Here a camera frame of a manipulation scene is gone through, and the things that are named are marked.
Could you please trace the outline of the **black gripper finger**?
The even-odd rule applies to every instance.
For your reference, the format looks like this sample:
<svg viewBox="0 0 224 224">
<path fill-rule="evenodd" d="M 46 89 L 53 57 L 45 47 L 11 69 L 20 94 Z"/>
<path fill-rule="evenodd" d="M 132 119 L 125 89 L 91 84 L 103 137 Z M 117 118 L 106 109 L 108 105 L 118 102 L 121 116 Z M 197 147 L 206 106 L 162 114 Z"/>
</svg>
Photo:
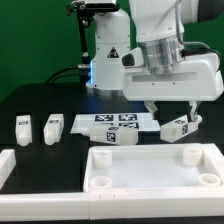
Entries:
<svg viewBox="0 0 224 224">
<path fill-rule="evenodd" d="M 145 101 L 144 105 L 146 109 L 151 113 L 153 119 L 158 118 L 158 108 L 153 101 Z"/>
<path fill-rule="evenodd" d="M 189 106 L 190 106 L 190 112 L 188 119 L 190 122 L 195 122 L 198 119 L 198 109 L 200 107 L 201 102 L 200 101 L 190 101 Z"/>
</svg>

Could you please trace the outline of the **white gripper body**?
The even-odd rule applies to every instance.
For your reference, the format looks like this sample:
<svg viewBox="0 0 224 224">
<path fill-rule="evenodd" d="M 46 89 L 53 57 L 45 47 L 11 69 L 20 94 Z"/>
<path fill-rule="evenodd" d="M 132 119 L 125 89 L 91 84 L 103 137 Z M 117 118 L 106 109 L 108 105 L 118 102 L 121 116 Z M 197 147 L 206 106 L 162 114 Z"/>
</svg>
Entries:
<svg viewBox="0 0 224 224">
<path fill-rule="evenodd" d="M 123 66 L 123 93 L 130 101 L 214 101 L 224 92 L 218 67 L 215 53 L 187 56 L 169 73 Z"/>
</svg>

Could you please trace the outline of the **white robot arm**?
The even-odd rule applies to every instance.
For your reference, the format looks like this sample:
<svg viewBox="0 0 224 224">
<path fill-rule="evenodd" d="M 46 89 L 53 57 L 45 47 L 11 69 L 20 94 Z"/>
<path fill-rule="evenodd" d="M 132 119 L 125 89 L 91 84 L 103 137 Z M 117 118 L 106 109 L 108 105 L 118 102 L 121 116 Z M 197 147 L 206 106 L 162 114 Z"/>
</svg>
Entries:
<svg viewBox="0 0 224 224">
<path fill-rule="evenodd" d="M 87 86 L 121 92 L 152 113 L 157 101 L 187 101 L 197 120 L 203 101 L 222 92 L 221 56 L 207 44 L 183 39 L 184 26 L 217 18 L 224 0 L 84 0 L 96 24 L 96 55 Z"/>
</svg>

